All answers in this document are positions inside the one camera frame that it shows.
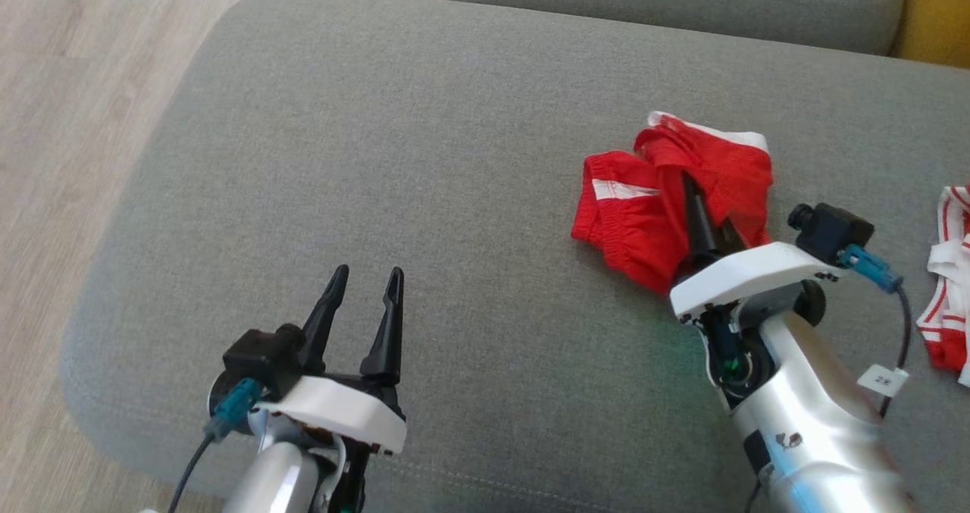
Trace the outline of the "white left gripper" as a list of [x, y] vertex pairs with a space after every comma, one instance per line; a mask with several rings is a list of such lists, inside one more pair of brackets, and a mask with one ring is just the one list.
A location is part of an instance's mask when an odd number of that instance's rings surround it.
[[[306, 374], [325, 374], [323, 355], [348, 282], [349, 266], [341, 264], [302, 327], [300, 365]], [[393, 267], [377, 334], [359, 368], [360, 375], [380, 385], [401, 381], [404, 288], [403, 270]], [[346, 438], [363, 444], [371, 454], [391, 455], [402, 453], [408, 436], [405, 420], [380, 399], [314, 376], [302, 377], [279, 402], [258, 402], [249, 412], [249, 429], [260, 439], [260, 449], [277, 442], [335, 449], [336, 440]]]

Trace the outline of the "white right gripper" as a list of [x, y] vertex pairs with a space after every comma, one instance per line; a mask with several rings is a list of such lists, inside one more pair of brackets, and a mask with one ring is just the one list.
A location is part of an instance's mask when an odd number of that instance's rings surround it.
[[[686, 264], [705, 268], [670, 289], [670, 305], [679, 319], [696, 319], [708, 305], [730, 305], [818, 276], [844, 274], [793, 244], [773, 242], [747, 249], [747, 241], [730, 218], [717, 229], [706, 194], [692, 176], [682, 172], [681, 179], [688, 237]], [[718, 260], [721, 250], [744, 251]]]

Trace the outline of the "red mesh shorts white trim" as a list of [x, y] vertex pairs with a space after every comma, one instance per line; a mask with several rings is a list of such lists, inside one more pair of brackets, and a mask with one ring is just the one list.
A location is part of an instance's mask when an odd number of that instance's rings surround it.
[[572, 237], [600, 250], [607, 267], [666, 296], [689, 250], [682, 174], [699, 185], [715, 224], [731, 223], [742, 247], [769, 243], [767, 139], [662, 111], [650, 114], [630, 151], [586, 158]]

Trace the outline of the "red white striped jersey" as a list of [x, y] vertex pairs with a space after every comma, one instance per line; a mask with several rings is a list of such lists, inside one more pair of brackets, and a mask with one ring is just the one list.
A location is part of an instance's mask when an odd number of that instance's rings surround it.
[[970, 184], [943, 188], [937, 233], [926, 264], [936, 289], [917, 326], [931, 363], [970, 388]]

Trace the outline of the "grey sofa seat cushion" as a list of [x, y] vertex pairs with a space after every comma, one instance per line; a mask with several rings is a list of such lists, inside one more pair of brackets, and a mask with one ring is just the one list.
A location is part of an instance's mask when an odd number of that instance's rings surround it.
[[571, 238], [585, 157], [662, 110], [758, 132], [768, 225], [870, 220], [915, 311], [970, 70], [471, 3], [242, 0], [183, 76], [88, 275], [61, 382], [110, 458], [179, 479], [223, 352], [351, 274], [357, 371], [405, 272], [401, 455], [367, 513], [741, 513], [754, 475], [668, 300]]

